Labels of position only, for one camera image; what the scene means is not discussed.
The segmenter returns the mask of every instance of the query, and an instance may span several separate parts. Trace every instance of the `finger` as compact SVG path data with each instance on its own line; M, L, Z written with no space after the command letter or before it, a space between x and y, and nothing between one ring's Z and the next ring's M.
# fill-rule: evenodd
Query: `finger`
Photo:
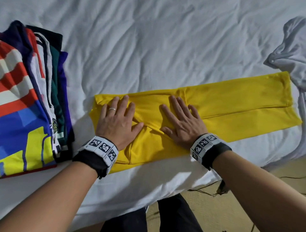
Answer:
M193 106L193 105L188 105L188 108L191 109L192 111L192 115L197 118L197 119L201 119L197 109Z
M140 122L138 123L136 126L134 126L134 128L132 129L132 134L134 135L134 139L136 138L136 136L139 134L139 132L141 131L141 129L143 128L144 123Z
M168 108L168 106L166 106L165 104L162 105L162 110L164 111L166 117L169 119L169 121L174 125L177 126L179 124L179 120L177 119L177 117L170 111L170 109Z
M118 102L119 102L119 97L114 97L113 100L112 100L112 103L110 105L110 109L113 108L113 109L117 109L117 105L118 105ZM114 116L116 113L115 110L108 110L107 112L107 116Z
M125 95L120 103L120 106L117 109L116 115L121 115L121 116L124 115L126 111L126 107L128 105L128 101L129 101L129 97Z
M128 112L126 113L126 117L128 120L132 120L135 114L135 103L131 102L129 105Z
M162 132L164 132L166 135L168 135L173 141L177 141L178 136L176 135L175 130L170 129L169 127L163 127L160 129Z
M183 101L182 98L178 97L177 98L178 103L180 104L184 114L188 117L191 118L192 114L190 113L190 110L188 109L187 105L185 105L185 102Z
M170 97L171 103L173 105L174 111L178 117L179 120L184 120L184 118L186 117L182 107L180 106L180 104L178 103L177 99L175 98L175 96L171 96Z
M101 114L100 114L100 119L103 119L106 117L106 112L107 112L107 104L104 104L102 106Z

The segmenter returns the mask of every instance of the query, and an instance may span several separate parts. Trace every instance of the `yellow shirt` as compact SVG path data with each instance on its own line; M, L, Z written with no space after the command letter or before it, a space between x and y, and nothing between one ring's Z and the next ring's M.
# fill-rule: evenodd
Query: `yellow shirt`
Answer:
M119 152L111 172L189 154L160 131L164 126L173 128L160 108L166 104L175 114L169 102L171 95L181 97L186 105L194 105L208 131L226 142L302 123L292 108L288 72L128 95L129 101L136 104L133 125L144 122L144 127L136 139ZM102 105L109 104L115 96L124 95L95 95L90 113L95 128Z

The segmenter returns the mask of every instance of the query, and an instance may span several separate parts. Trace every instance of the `bed sheet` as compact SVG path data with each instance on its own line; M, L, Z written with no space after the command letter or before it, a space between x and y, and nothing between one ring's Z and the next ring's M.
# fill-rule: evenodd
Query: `bed sheet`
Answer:
M76 141L94 135L93 96L212 83L274 73L263 64L283 25L305 16L304 0L1 1L0 31L11 21L63 34L67 92ZM293 86L295 108L304 96ZM302 126L232 142L261 167L304 155ZM55 169L0 180L0 218L52 178ZM190 156L145 164L97 180L70 230L139 209L219 177Z

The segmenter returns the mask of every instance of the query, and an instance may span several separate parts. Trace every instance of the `mattress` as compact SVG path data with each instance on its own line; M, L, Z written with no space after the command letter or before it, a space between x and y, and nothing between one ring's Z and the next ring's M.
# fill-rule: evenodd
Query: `mattress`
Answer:
M278 72L263 64L282 42L283 25L305 16L304 0L2 1L0 31L20 20L61 33L77 149L94 135L93 96ZM294 108L305 97L292 84ZM304 124L230 143L252 163L273 168L305 154ZM0 218L52 178L57 168L0 180ZM190 156L166 159L97 180L70 230L134 211L219 176Z

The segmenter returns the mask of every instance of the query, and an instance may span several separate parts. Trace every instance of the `person's left forearm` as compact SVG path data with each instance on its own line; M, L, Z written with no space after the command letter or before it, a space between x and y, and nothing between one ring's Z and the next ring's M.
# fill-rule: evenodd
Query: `person's left forearm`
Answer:
M96 179L94 169L72 162L6 215L0 231L66 231Z

